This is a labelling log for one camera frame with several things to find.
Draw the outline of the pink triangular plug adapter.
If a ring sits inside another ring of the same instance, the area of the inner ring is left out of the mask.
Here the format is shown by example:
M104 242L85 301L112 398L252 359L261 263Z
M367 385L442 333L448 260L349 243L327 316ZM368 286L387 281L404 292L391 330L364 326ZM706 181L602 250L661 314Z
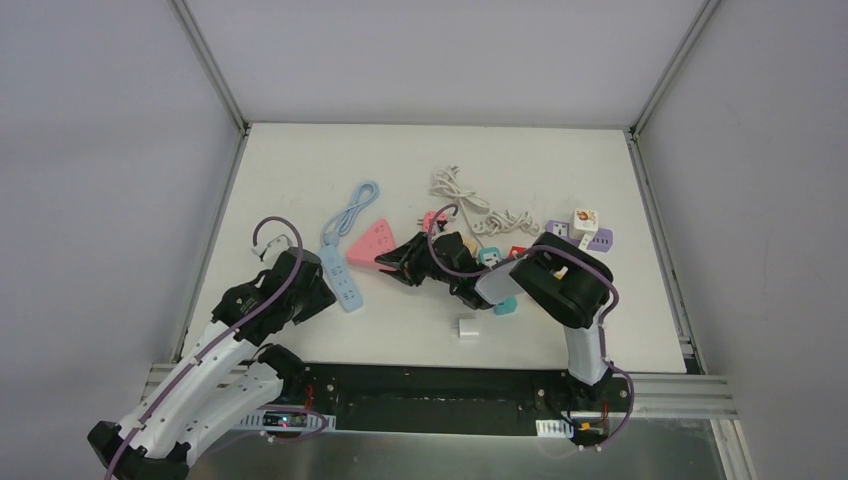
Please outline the pink triangular plug adapter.
M381 218L366 229L346 251L347 262L359 268L380 270L385 266L376 258L397 248L395 236L389 222Z

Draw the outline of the red cube plug adapter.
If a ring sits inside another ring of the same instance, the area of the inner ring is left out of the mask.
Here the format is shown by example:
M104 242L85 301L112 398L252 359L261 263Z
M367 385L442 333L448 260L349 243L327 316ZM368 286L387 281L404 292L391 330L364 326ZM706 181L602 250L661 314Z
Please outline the red cube plug adapter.
M512 246L510 248L509 252L508 252L508 257L514 258L514 257L518 256L519 254L523 253L525 250L526 250L525 247Z

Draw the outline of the beige wooden cube adapter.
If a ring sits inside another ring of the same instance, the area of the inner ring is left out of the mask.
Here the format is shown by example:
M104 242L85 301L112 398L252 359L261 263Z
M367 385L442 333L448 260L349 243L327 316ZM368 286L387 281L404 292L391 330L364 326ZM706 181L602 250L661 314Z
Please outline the beige wooden cube adapter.
M472 256L477 256L479 246L473 239L463 238L463 244L469 250Z

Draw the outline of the light blue power strip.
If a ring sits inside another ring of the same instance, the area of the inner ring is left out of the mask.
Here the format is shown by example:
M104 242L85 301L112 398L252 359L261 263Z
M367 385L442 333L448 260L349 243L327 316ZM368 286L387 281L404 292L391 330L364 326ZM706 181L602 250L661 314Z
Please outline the light blue power strip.
M331 288L345 312L354 312L364 305L363 297L355 284L345 258L335 245L325 245L319 252L323 269Z

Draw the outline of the teal power strip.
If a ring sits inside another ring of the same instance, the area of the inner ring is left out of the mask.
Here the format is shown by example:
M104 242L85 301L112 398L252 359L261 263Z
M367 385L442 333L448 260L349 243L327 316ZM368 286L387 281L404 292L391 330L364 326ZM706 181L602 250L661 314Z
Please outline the teal power strip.
M512 314L517 309L516 296L520 293L518 284L510 276L513 264L496 268L503 260L497 247L485 247L478 253L478 260L492 271L479 278L475 290L488 303L493 305L495 315Z

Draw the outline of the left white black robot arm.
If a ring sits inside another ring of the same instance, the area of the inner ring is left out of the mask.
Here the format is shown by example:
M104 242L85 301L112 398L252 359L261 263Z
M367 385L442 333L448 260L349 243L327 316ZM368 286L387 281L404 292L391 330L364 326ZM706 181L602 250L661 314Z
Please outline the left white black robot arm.
M270 336L332 306L317 255L291 247L274 265L225 291L190 352L152 394L87 440L109 479L184 479L248 413L306 395L306 365Z

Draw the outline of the purple socket adapter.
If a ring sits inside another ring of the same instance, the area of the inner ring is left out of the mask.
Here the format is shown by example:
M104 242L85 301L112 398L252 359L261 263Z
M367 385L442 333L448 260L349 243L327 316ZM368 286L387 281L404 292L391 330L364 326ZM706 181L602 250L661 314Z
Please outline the purple socket adapter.
M572 231L571 225L565 221L549 220L545 225L545 231L565 239L570 244L579 247L584 233ZM606 228L599 228L593 238L587 244L588 251L607 253L614 244L614 234Z

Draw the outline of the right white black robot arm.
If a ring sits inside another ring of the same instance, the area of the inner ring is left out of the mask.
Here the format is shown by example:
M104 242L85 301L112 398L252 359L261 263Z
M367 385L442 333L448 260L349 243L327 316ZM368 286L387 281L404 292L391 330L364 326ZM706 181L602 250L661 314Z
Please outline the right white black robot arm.
M590 410L607 397L605 381L612 368L605 360L600 324L618 299L614 276L603 262L563 238L543 233L517 256L488 264L472 255L457 232L419 232L378 255L375 263L407 286L426 279L442 282L472 310L489 310L527 294L564 328L572 404Z

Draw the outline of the white USB charger block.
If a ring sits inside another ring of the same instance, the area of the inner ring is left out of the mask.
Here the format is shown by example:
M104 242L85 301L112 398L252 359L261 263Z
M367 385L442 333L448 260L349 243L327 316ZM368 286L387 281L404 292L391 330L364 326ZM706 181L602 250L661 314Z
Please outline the white USB charger block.
M480 338L480 320L460 318L457 320L457 338L463 342L474 342Z

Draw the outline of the white cube adapter with sticker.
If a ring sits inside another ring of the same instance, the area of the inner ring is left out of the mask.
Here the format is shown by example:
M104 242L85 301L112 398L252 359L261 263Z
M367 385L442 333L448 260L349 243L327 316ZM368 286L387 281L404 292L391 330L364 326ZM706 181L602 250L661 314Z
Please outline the white cube adapter with sticker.
M577 208L570 223L569 237L582 240L586 235L593 238L599 230L599 218L595 210Z

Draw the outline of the pink square plug adapter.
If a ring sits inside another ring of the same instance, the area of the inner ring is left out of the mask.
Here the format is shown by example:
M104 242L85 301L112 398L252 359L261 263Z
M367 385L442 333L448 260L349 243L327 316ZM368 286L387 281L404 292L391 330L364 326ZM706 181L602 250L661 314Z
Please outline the pink square plug adapter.
M432 228L435 234L445 231L446 225L449 223L449 217L446 213L438 214L435 210L428 210L417 220L417 226L421 232L427 233L431 230L431 224L436 226Z

